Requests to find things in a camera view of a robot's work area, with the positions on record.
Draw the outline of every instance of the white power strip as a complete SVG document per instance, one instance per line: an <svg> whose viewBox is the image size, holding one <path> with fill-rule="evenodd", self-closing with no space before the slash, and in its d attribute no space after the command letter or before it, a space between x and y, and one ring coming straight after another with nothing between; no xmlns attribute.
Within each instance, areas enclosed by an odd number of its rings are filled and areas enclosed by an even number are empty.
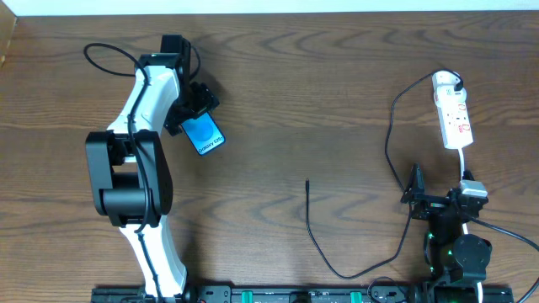
<svg viewBox="0 0 539 303"><path fill-rule="evenodd" d="M466 106L466 89L455 91L455 85L459 81L459 78L450 72L437 72L432 76L441 134L447 149L461 149L473 143Z"/></svg>

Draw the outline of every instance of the white background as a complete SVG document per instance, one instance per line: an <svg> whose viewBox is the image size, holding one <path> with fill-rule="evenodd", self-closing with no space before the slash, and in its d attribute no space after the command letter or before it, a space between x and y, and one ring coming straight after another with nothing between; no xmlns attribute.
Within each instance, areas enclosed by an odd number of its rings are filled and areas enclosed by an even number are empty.
<svg viewBox="0 0 539 303"><path fill-rule="evenodd" d="M539 9L539 0L0 0L17 16Z"/></svg>

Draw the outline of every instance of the black cable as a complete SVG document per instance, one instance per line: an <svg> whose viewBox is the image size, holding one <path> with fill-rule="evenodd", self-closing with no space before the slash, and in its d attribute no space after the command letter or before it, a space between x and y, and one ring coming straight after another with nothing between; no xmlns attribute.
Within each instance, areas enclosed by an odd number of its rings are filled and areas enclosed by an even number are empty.
<svg viewBox="0 0 539 303"><path fill-rule="evenodd" d="M397 95L397 97L395 97L395 99L393 100L393 104L391 106L391 116L389 118L389 127L387 128L386 144L385 144L384 152L386 153L387 163L389 164L389 167L391 168L391 171L393 172L393 176L395 176L395 179L397 180L398 187L400 187L402 191L404 191L405 188L404 188L403 184L401 183L401 180L399 179L399 177L397 175L397 171L395 170L395 167L393 167L393 164L391 163L391 160L389 159L389 154L387 153L387 145L389 143L389 136L391 135L391 130L393 128L393 117L394 117L394 112L395 112L395 105L397 104L398 99L401 98L410 89L412 89L414 86L420 84L426 78L432 77L432 75L434 75L437 72L450 72L451 74L455 75L460 80L460 82L456 84L455 90L460 91L463 88L464 80L462 80L462 78L461 78L461 76L459 76L459 74L457 74L456 72L454 72L452 70L449 70L449 69L446 69L446 68L441 68L441 69L439 69L437 71L431 72L430 74L427 74L427 75L421 77L418 81L414 82L412 85L410 85L409 87L404 89L400 94Z"/></svg>
<svg viewBox="0 0 539 303"><path fill-rule="evenodd" d="M479 224L480 226L484 226L484 227L487 227L487 228L490 228L492 230L495 230L495 231L499 231L507 236L511 236L515 239L518 239L518 240L521 240L523 241L524 243L530 245L531 247L535 248L538 252L539 252L539 246L537 246L537 244L535 244L532 240L526 238L526 237L523 237L515 232L512 232L512 231L508 231L504 228L501 228L501 227L498 227L496 225L493 225L493 224L490 224L490 223L487 223L487 222L484 222L484 221L481 221L479 219L476 219L472 216L470 216L469 214L467 214L466 212L461 212L460 211L460 208L458 207L458 205L456 204L456 207L457 209L459 210L459 213L466 217L468 220L472 221L473 223L476 223L476 224ZM528 300L531 295L536 291L537 287L539 287L539 278L537 278L536 280L536 283L534 283L530 289L517 301L517 303L522 303L526 300Z"/></svg>
<svg viewBox="0 0 539 303"><path fill-rule="evenodd" d="M151 207L151 204L152 204L152 194L150 192L150 186L148 185L148 178L147 178L147 175L146 175L146 170L144 168L144 164L142 163L140 152L138 151L138 145L137 145L137 142L135 140L135 137L133 136L133 124L135 123L135 121L133 120L133 116L135 115L136 108L138 107L138 104L141 102L141 99L144 96L144 93L146 92L146 89L147 89L147 87L148 87L148 85L150 83L150 78L147 75L147 73L144 70L144 67L141 65L141 63L137 59L135 59L135 57L133 57L131 54L129 54L128 52L126 52L126 51L124 51L124 50L122 50L122 49L120 49L120 48L118 48L116 46L108 45L108 44L105 44L105 43L90 43L90 44L84 46L83 54L84 54L84 57L86 57L86 59L88 60L88 62L90 62L93 66L96 66L99 70L107 72L107 73L112 74L112 75L116 75L116 76L122 76L122 77L134 77L135 76L134 74L125 74L125 73L120 73L120 72L113 72L111 70L108 70L106 68L103 68L103 67L99 66L88 55L88 49L91 48L91 47L104 47L104 48L107 48L107 49L110 49L110 50L113 50L113 51L118 51L119 53L121 53L122 55L126 56L131 61L133 61L133 63L135 63L136 68L138 70L140 70L142 75L144 76L144 84L142 85L142 89L139 92L138 96L136 96L136 100L135 100L135 103L133 104L133 107L131 108L131 112L127 115L127 134L128 134L128 137L129 137L131 147L132 147L133 154L135 155L136 165L138 166L139 172L141 174L142 187L144 189L144 200L145 200L145 209L144 209L144 216L142 217L142 223L139 226L139 228L136 229L135 233L138 235L139 242L142 245L142 251L144 252L144 258L146 259L148 267L150 268L150 271L152 272L153 281L155 282L155 285L156 285L157 301L163 301L163 296L161 294L161 288L160 288L159 283L157 281L157 273L155 271L155 268L153 267L152 260L150 259L150 256L147 253L146 243L144 242L144 236L141 234L142 230L147 225L147 218L149 216L150 207Z"/></svg>
<svg viewBox="0 0 539 303"><path fill-rule="evenodd" d="M197 65L196 65L196 68L195 68L195 71L194 71L194 72L191 72L191 74L189 75L189 77L191 78L191 81L193 81L193 79L196 77L196 75L199 74L199 71L200 71L200 65L201 65L202 63L200 62L199 50L197 50L196 47L194 47L193 45L191 46L191 48L192 48L193 51L195 52L196 60L198 61Z"/></svg>
<svg viewBox="0 0 539 303"><path fill-rule="evenodd" d="M312 244L314 244L314 247L317 248L318 253L320 253L320 256L322 257L323 261L328 265L329 270L331 270L332 273L334 273L337 277L341 279L356 279L376 268L379 268L387 263L390 263L394 259L398 257L398 254L401 252L401 248L403 248L404 238L406 237L406 233L408 232L408 227L410 226L410 220L412 219L412 205L408 205L409 212L408 212L408 219L406 221L406 226L404 227L403 237L401 238L401 242L398 244L397 252L395 252L395 255L385 261L379 262L377 264L374 264L370 266L369 268L359 272L358 274L353 274L350 276L345 276L342 274L339 274L333 266L329 263L329 261L326 259L326 256L323 254L322 249L320 249L320 246L318 246L317 241L314 239L314 236L312 235L311 231L311 224L309 223L309 179L305 181L305 191L307 193L307 211L305 214L305 223L307 224L307 231L309 232L309 236L311 237Z"/></svg>
<svg viewBox="0 0 539 303"><path fill-rule="evenodd" d="M372 296L372 293L371 293L371 287L374 286L374 283L378 282L381 279L388 279L388 280L392 281L395 284L395 286L398 288L398 290L401 292L401 294L404 295L405 300L408 298L408 295L407 295L408 292L404 291L403 288L400 287L397 284L397 282L395 282L394 279L391 279L391 278L386 277L386 276L382 276L382 277L378 277L378 278L372 280L372 282L369 284L369 287L367 287L367 295L369 295L373 301L375 301L376 303L381 303L379 300L375 299L375 297Z"/></svg>

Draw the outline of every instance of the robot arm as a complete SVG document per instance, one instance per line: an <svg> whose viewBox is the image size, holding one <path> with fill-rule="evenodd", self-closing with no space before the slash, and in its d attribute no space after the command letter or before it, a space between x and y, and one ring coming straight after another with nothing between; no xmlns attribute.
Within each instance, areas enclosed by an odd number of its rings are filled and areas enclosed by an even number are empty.
<svg viewBox="0 0 539 303"><path fill-rule="evenodd" d="M181 123L197 119L219 104L204 84L189 85L190 49L190 43L182 36L164 35L160 53L141 56L139 63L149 77L149 85L133 116L137 146L131 145L127 126L128 114L145 82L139 69L135 86L118 118L107 131L92 132L86 140L96 210L107 215L129 240L144 273L146 294L154 297L157 297L156 283L165 298L181 295L187 276L168 227L173 185L159 139L161 130L165 127L171 135L176 135L181 132ZM133 148L141 155L151 193L147 225L138 234L135 231L141 226L146 208L141 172L114 170L125 162L136 162Z"/></svg>

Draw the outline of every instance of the wooden table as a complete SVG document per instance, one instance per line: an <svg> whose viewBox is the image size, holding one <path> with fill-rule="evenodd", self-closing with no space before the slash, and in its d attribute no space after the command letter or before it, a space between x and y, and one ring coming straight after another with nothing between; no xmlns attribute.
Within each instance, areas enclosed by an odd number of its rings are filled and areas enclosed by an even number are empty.
<svg viewBox="0 0 539 303"><path fill-rule="evenodd" d="M413 221L383 155L393 98L439 67L466 81L475 142L467 167L489 191L481 218L539 241L539 13L331 13L22 18L0 70L0 301L88 301L95 285L139 285L126 239L93 207L84 152L133 79L83 57L90 42L139 56L180 33L202 57L201 81L221 99L214 118L227 144L199 157L185 136L163 132L174 181L171 228L195 279L234 284L368 284L381 275L419 281L426 224ZM132 71L106 50L92 55ZM458 179L425 82L398 104L390 153L402 179L413 162L429 193ZM519 298L539 275L526 244L471 224L494 246L487 284Z"/></svg>

